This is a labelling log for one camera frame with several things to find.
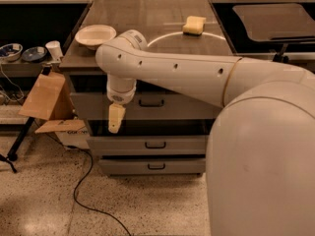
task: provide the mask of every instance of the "drawer handle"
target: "drawer handle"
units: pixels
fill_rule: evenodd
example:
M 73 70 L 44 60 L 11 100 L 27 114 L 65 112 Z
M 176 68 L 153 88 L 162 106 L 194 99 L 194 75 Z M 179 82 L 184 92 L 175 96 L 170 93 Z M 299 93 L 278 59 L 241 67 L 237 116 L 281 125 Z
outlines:
M 148 169 L 150 170 L 162 170 L 165 168 L 165 166 L 166 166 L 165 163 L 163 165 L 150 165 L 148 163 Z
M 161 145 L 150 145 L 150 143 L 145 142 L 145 146 L 148 149 L 163 149 L 166 147 L 166 142 L 163 142 Z
M 162 99 L 160 101 L 160 103 L 157 103 L 157 104 L 146 104 L 146 103 L 143 103 L 141 99 L 139 99 L 139 105 L 141 107 L 163 107 L 164 106 L 164 100 Z

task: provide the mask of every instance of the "white bowl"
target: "white bowl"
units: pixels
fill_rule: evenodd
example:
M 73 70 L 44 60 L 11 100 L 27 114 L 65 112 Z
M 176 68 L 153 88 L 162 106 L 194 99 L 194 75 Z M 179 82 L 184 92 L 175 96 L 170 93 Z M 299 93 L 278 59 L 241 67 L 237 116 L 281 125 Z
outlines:
M 110 26 L 92 25 L 80 29 L 75 39 L 90 50 L 97 50 L 99 46 L 116 36 L 116 30 Z
M 0 47 L 0 60 L 9 62 L 20 58 L 23 46 L 20 43 L 9 43 Z

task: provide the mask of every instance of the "open cardboard box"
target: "open cardboard box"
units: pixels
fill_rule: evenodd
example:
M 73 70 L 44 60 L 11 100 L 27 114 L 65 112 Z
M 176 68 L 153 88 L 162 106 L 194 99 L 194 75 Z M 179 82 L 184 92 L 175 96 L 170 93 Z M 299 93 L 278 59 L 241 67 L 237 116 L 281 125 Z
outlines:
M 74 120 L 73 104 L 62 74 L 40 74 L 19 114 L 46 122 L 35 132 L 54 132 L 64 146 L 86 149 L 89 132 L 82 120 Z

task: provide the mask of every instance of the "table top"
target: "table top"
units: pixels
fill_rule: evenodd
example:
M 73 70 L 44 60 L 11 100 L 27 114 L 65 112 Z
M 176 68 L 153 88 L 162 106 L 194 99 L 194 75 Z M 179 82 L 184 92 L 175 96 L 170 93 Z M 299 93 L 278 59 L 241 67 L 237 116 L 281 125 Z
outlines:
M 189 16 L 205 17 L 200 36 L 182 33 Z M 148 51 L 199 55 L 231 55 L 232 52 L 207 0 L 95 0 L 81 28 L 109 25 L 117 35 L 137 30 L 147 40 Z M 97 71 L 95 51 L 72 41 L 60 65 L 62 72 Z

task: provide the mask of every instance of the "floor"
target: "floor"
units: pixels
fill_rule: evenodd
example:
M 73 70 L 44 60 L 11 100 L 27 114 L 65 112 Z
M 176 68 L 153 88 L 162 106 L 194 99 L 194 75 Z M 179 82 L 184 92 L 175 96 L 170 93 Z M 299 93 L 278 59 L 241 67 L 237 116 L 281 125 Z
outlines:
M 74 189 L 91 166 L 82 151 L 66 150 L 33 124 L 14 162 L 0 162 L 2 236 L 128 235 L 109 215 L 75 203 Z M 0 133 L 6 155 L 16 132 Z M 83 205 L 109 212 L 130 235 L 210 235 L 205 174 L 108 177 L 94 166 L 77 192 Z

